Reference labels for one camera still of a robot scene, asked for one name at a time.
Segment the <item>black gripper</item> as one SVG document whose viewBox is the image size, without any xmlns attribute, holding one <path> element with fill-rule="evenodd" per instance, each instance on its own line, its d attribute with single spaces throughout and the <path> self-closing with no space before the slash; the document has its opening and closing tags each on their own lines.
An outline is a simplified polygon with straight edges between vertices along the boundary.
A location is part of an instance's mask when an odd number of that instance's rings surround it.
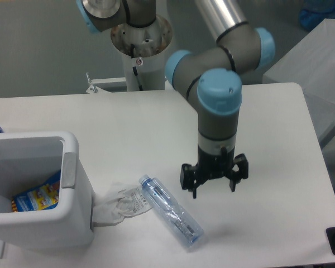
<svg viewBox="0 0 335 268">
<path fill-rule="evenodd" d="M 229 179 L 229 187 L 235 192 L 236 185 L 242 179 L 248 178 L 249 163 L 245 154 L 234 157 L 235 150 L 225 149 L 219 155 L 211 155 L 198 147 L 198 162 L 196 165 L 182 164 L 180 172 L 180 184 L 182 190 L 192 192 L 193 199 L 197 198 L 197 188 L 204 184 L 205 180 Z"/>
</svg>

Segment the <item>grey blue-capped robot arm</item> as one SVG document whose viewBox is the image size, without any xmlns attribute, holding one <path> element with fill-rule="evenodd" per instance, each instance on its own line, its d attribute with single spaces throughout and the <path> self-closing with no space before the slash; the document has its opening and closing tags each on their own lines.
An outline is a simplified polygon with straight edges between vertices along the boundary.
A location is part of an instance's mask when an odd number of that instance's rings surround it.
<svg viewBox="0 0 335 268">
<path fill-rule="evenodd" d="M 196 1 L 213 49 L 198 55 L 179 50 L 167 56 L 173 29 L 157 14 L 155 1 L 77 1 L 91 32 L 110 30 L 123 60 L 129 91 L 164 89 L 181 94 L 198 115 L 198 161 L 183 164 L 180 183 L 195 193 L 206 181 L 227 178 L 231 189 L 248 177 L 244 154 L 235 155 L 242 104 L 240 75 L 272 61 L 274 39 L 252 28 L 236 1 Z"/>
</svg>

